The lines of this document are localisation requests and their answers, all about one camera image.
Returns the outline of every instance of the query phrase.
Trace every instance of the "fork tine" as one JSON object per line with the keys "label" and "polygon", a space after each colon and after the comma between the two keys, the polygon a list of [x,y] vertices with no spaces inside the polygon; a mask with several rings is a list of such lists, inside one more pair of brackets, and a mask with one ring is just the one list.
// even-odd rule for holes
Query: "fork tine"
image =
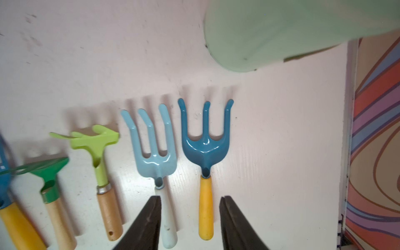
{"label": "fork tine", "polygon": [[232,108],[233,100],[230,99],[225,106],[225,114],[224,114],[224,135],[222,136],[222,140],[229,140],[230,134],[230,109]]}
{"label": "fork tine", "polygon": [[152,155],[157,155],[158,154],[158,148],[157,148],[157,141],[156,141],[156,133],[154,132],[154,125],[152,121],[150,120],[149,115],[144,109],[139,109],[138,110],[140,116],[142,117],[144,123],[147,126],[147,132],[149,135],[149,142],[150,142],[150,152]]}
{"label": "fork tine", "polygon": [[184,142],[184,141],[188,141],[189,140],[189,136],[188,136],[188,114],[186,113],[185,101],[182,98],[180,98],[178,100],[178,105],[180,107],[180,113],[181,113],[182,141]]}
{"label": "fork tine", "polygon": [[210,102],[207,101],[204,103],[204,108],[203,108],[203,136],[202,137],[210,137],[210,133],[208,131],[208,126],[209,126],[209,115],[208,111],[210,110]]}
{"label": "fork tine", "polygon": [[171,118],[170,118],[170,114],[168,113],[167,106],[165,106],[165,104],[160,104],[158,106],[158,110],[160,111],[162,120],[164,122],[165,137],[167,140],[168,153],[170,153],[172,155],[176,155],[174,132],[172,131]]}
{"label": "fork tine", "polygon": [[144,157],[142,155],[142,147],[140,146],[138,129],[136,128],[136,125],[128,111],[122,110],[121,115],[130,130],[130,138],[132,140],[133,153],[135,155],[136,162],[140,162],[144,159]]}

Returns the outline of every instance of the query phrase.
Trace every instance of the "light blue hand fork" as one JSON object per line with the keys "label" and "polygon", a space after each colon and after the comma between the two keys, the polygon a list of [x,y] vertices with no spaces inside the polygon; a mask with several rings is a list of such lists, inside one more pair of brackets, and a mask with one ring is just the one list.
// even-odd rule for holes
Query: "light blue hand fork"
{"label": "light blue hand fork", "polygon": [[144,109],[139,109],[138,113],[142,117],[144,123],[147,126],[149,142],[150,142],[150,157],[144,158],[142,154],[142,148],[140,146],[140,139],[138,129],[130,117],[128,111],[121,111],[121,115],[124,118],[126,125],[130,130],[130,137],[132,139],[133,151],[136,159],[136,167],[138,172],[143,177],[154,178],[156,185],[156,195],[161,197],[161,238],[165,248],[173,248],[177,241],[178,235],[176,234],[175,219],[172,213],[171,203],[168,196],[168,191],[164,188],[163,178],[171,175],[176,170],[176,152],[174,133],[172,131],[171,119],[168,114],[168,109],[164,104],[160,104],[158,107],[162,120],[164,121],[165,135],[167,141],[167,155],[160,156],[158,154],[156,134],[154,132],[154,126],[150,117]]}

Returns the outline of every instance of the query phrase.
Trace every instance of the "blue garden tool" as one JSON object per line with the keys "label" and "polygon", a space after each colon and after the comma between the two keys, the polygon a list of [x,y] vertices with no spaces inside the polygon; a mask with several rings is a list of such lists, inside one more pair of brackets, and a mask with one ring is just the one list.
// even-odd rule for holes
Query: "blue garden tool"
{"label": "blue garden tool", "polygon": [[45,250],[46,246],[15,202],[7,194],[11,174],[0,137],[0,216],[18,250]]}
{"label": "blue garden tool", "polygon": [[130,117],[128,111],[121,111],[121,115],[124,118],[126,125],[130,130],[130,137],[132,139],[133,151],[136,159],[136,167],[138,172],[143,177],[154,178],[155,181],[155,192],[157,196],[161,197],[161,238],[165,248],[173,248],[177,241],[178,235],[176,234],[175,219],[172,213],[171,203],[168,196],[168,191],[164,188],[163,178],[171,175],[176,170],[176,152],[174,133],[172,132],[172,125],[168,109],[164,104],[160,104],[158,107],[162,120],[165,127],[165,136],[167,141],[167,155],[160,156],[158,154],[156,134],[154,132],[154,126],[150,117],[144,109],[139,109],[138,113],[142,117],[144,123],[147,126],[149,142],[150,142],[150,157],[144,158],[142,154],[142,148],[140,146],[140,139],[138,129]]}
{"label": "blue garden tool", "polygon": [[184,100],[178,100],[182,119],[182,148],[186,157],[202,169],[200,177],[199,201],[199,236],[203,240],[211,240],[214,235],[214,212],[212,206],[211,167],[222,161],[229,149],[230,109],[233,100],[226,103],[224,115],[224,135],[218,141],[210,138],[208,133],[208,111],[210,102],[204,103],[203,135],[200,140],[192,141],[188,137],[188,116]]}

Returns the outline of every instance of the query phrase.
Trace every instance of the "white handle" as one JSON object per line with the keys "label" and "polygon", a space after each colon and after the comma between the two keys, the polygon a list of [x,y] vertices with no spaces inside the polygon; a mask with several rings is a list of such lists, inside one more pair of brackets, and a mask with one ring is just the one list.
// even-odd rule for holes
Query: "white handle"
{"label": "white handle", "polygon": [[167,189],[155,189],[156,195],[161,198],[161,238],[162,244],[165,248],[173,248],[178,242],[178,235],[176,234],[175,219],[172,213],[170,198]]}

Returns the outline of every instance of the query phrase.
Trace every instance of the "lime green hand rake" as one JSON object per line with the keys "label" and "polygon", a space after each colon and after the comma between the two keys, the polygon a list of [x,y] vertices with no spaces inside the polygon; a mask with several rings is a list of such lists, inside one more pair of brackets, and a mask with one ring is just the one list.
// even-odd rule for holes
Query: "lime green hand rake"
{"label": "lime green hand rake", "polygon": [[118,142],[119,133],[101,125],[94,125],[92,130],[98,135],[88,136],[79,132],[71,132],[71,136],[63,136],[56,133],[50,133],[50,136],[70,140],[71,148],[85,149],[92,156],[97,179],[97,199],[108,239],[114,241],[122,235],[122,220],[115,191],[108,182],[103,152],[107,145]]}

